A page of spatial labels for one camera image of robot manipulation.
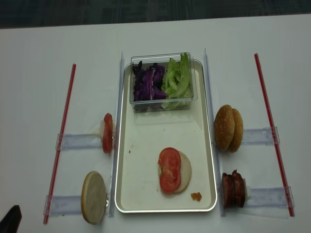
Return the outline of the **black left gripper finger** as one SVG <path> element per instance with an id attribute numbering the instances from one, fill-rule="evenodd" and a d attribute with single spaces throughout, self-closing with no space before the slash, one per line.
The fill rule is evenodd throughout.
<path id="1" fill-rule="evenodd" d="M 14 205 L 0 222 L 0 233 L 17 233 L 22 214 L 19 205 Z"/>

